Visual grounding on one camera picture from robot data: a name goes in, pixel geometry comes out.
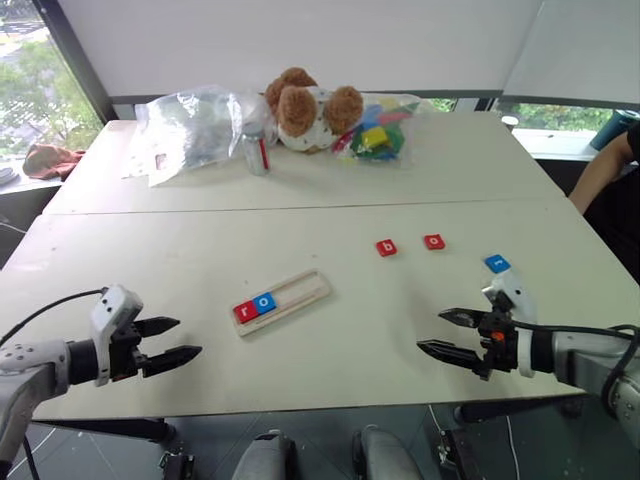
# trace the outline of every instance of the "black shirt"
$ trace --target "black shirt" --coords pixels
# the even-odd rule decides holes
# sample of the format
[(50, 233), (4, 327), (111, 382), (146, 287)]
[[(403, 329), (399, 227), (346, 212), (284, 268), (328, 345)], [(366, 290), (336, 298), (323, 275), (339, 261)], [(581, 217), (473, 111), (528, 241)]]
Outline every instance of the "black shirt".
[[(640, 123), (629, 130), (627, 140), (640, 162)], [(632, 168), (596, 197), (585, 218), (640, 283), (640, 168)]]

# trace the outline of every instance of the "white table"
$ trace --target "white table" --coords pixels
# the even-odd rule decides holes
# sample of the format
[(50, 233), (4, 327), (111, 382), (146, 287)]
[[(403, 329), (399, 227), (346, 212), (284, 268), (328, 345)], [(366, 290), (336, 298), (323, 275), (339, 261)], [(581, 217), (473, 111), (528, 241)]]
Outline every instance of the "white table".
[(204, 167), (149, 188), (122, 179), (135, 122), (111, 122), (45, 213), (250, 210), (347, 205), (560, 198), (544, 171), (492, 113), (432, 114), (415, 135), (416, 165), (406, 170), (346, 165), (276, 147), (273, 171), (250, 175), (243, 159)]
[[(425, 234), (440, 233), (442, 251)], [(382, 258), (374, 243), (400, 252)], [(566, 199), (452, 202), (229, 212), (44, 215), (0, 274), (0, 328), (80, 290), (119, 282), (145, 316), (183, 324), (145, 340), (145, 352), (204, 346), (157, 377), (73, 387), (38, 418), (165, 417), (246, 411), (552, 396), (575, 390), (550, 375), (495, 372), (490, 382), (440, 363), (416, 340), (480, 350), (473, 330), (439, 319), (453, 306), (484, 308), (492, 278), (482, 259), (512, 262), (541, 323), (637, 323), (640, 296), (616, 258)], [(318, 268), (332, 296), (240, 338), (231, 307)], [(83, 339), (95, 299), (46, 313), (17, 339)]]

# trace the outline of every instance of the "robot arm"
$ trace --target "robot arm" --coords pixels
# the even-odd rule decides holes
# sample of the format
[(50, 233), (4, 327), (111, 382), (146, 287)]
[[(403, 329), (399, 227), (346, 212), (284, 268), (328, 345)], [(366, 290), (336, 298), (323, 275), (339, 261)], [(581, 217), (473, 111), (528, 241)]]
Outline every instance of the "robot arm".
[(180, 322), (167, 317), (134, 321), (142, 310), (138, 296), (124, 287), (105, 289), (91, 313), (91, 340), (16, 344), (0, 349), (0, 479), (5, 479), (33, 411), (64, 395), (70, 385), (96, 386), (157, 375), (196, 357), (201, 347), (182, 346), (155, 357), (138, 350), (142, 338), (159, 335)]
[(472, 370), (483, 380), (494, 369), (510, 372), (518, 368), (526, 377), (533, 377), (535, 371), (553, 373), (562, 383), (600, 396), (609, 414), (640, 449), (638, 327), (628, 326), (635, 328), (631, 336), (616, 328), (538, 326), (531, 299), (509, 270), (483, 292), (492, 304), (491, 312), (464, 308), (440, 312), (445, 320), (478, 330), (486, 349), (482, 359), (474, 350), (441, 340), (420, 341), (418, 347), (438, 360)]

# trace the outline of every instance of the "person's arm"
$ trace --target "person's arm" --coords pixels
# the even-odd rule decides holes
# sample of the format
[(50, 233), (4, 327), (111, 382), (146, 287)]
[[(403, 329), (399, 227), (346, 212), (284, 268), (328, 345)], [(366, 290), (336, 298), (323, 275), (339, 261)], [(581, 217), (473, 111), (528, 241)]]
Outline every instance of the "person's arm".
[(618, 135), (587, 165), (569, 200), (584, 215), (593, 199), (620, 175), (624, 165), (633, 158), (627, 133)]

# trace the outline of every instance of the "black cable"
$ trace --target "black cable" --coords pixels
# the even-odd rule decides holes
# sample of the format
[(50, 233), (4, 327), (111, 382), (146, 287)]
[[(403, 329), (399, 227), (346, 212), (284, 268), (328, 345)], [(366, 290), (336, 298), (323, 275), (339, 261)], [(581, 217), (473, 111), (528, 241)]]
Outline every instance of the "black cable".
[(624, 369), (627, 368), (627, 365), (629, 364), (629, 362), (631, 362), (633, 357), (636, 355), (636, 352), (638, 351), (638, 346), (640, 345), (640, 328), (636, 327), (635, 325), (618, 325), (614, 328), (619, 330), (633, 330), (634, 332), (633, 340), (629, 342), (629, 347), (627, 347), (624, 355), (622, 355), (618, 363), (616, 363), (616, 366), (611, 369), (611, 372), (609, 372), (609, 375), (607, 376), (607, 379), (605, 380), (600, 392), (600, 400), (602, 401), (604, 409), (611, 417), (617, 419), (618, 416), (616, 415), (615, 410), (609, 402), (611, 398), (611, 389), (613, 388), (616, 380), (618, 380), (618, 377), (622, 374), (622, 372), (624, 372)]
[(11, 330), (9, 330), (9, 332), (4, 337), (0, 338), (0, 347), (2, 347), (5, 343), (7, 343), (7, 341), (11, 337), (13, 337), (16, 333), (18, 333), (20, 330), (22, 330), (22, 328), (24, 328), (24, 326), (27, 323), (29, 323), (31, 320), (36, 318), (38, 315), (43, 314), (47, 310), (50, 310), (53, 307), (56, 307), (56, 306), (60, 305), (61, 303), (68, 302), (69, 300), (75, 300), (76, 298), (87, 297), (89, 295), (97, 295), (97, 294), (103, 294), (103, 293), (104, 293), (104, 289), (88, 290), (86, 292), (80, 292), (80, 293), (76, 293), (74, 295), (69, 295), (68, 297), (61, 298), (60, 300), (56, 300), (55, 302), (50, 303), (49, 305), (46, 305), (46, 306), (42, 307), (40, 310), (32, 313), (27, 318), (25, 318), (23, 321), (21, 321), (16, 326), (14, 326)]
[(617, 325), (611, 328), (592, 328), (592, 327), (572, 327), (569, 325), (535, 325), (533, 323), (511, 321), (514, 327), (524, 328), (525, 330), (537, 330), (541, 332), (567, 332), (567, 333), (591, 333), (593, 335), (604, 335), (606, 337), (622, 338), (623, 340), (633, 340), (633, 335), (619, 332), (618, 330), (630, 330), (633, 325)]
[(29, 440), (27, 440), (27, 436), (24, 436), (22, 440), (22, 448), (24, 448), (24, 454), (27, 456), (27, 464), (29, 464), (29, 471), (31, 472), (31, 477), (33, 480), (40, 480), (40, 475), (38, 475), (38, 470), (36, 469), (36, 462), (33, 460), (33, 452), (31, 451), (31, 445), (29, 445)]

